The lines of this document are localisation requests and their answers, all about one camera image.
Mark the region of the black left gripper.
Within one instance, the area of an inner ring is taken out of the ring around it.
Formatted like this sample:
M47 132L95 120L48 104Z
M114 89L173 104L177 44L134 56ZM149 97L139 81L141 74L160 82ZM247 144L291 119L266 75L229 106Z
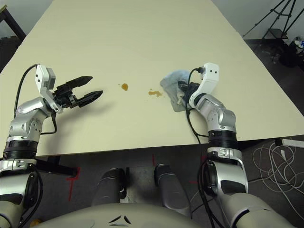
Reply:
M81 87L92 79L92 76L81 76L57 86L53 93L55 102L62 108L84 107L94 102L103 94L103 90L90 92L78 100L72 92L73 88Z

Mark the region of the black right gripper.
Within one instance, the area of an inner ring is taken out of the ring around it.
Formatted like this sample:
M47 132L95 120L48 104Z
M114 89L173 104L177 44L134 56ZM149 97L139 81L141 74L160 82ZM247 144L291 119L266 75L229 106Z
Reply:
M184 81L178 82L179 88L184 88L184 93L187 98L189 98L195 91L197 91L199 83L190 82L189 84Z

